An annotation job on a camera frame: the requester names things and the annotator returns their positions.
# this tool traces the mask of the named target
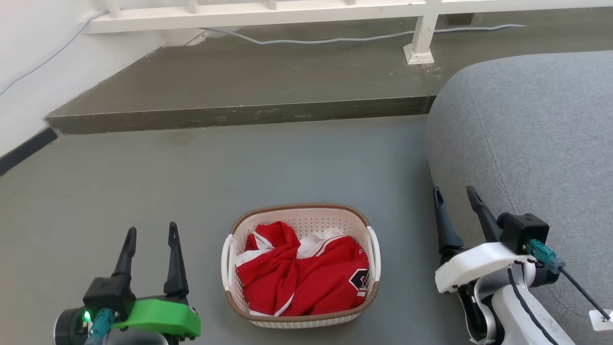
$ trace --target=white basket handle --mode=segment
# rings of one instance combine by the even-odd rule
[[[230,272],[230,256],[233,255],[230,253],[230,244],[232,243],[232,234],[229,234],[226,237],[226,242],[224,242],[224,248],[221,250],[221,283],[224,285],[225,291],[230,291],[230,287],[232,285],[232,281],[229,276]]]
[[[377,235],[375,231],[371,227],[367,227],[368,232],[370,233],[370,252],[374,255],[373,261],[375,264],[374,267],[374,277],[375,281],[378,282],[381,278],[381,251],[379,249],[379,240],[377,239]]]

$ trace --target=red and white jersey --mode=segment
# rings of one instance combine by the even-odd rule
[[[355,308],[366,299],[368,258],[338,229],[299,241],[283,222],[259,225],[236,266],[252,315],[326,314]]]

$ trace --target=gray fabric upholstery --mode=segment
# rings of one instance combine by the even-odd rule
[[[484,242],[466,198],[474,185],[495,216],[549,223],[547,244],[613,309],[613,52],[467,67],[436,98],[427,141],[433,181],[467,245]],[[565,277],[532,293],[576,344],[613,344],[613,331],[592,330],[594,308]]]

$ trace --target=white wall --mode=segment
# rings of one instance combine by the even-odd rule
[[[146,2],[134,0],[131,5],[138,3]],[[91,0],[0,0],[0,85],[41,62],[77,30],[79,20],[101,9]],[[51,110],[161,45],[181,45],[199,33],[186,29],[79,36],[0,96],[0,157],[44,129],[42,117]]]

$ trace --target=white railing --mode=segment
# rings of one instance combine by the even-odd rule
[[[413,42],[405,46],[409,64],[434,60],[430,42],[439,14],[613,6],[613,0],[261,0],[248,4],[121,9],[120,0],[104,0],[109,14],[94,19],[86,33],[246,26],[376,18],[418,17]]]

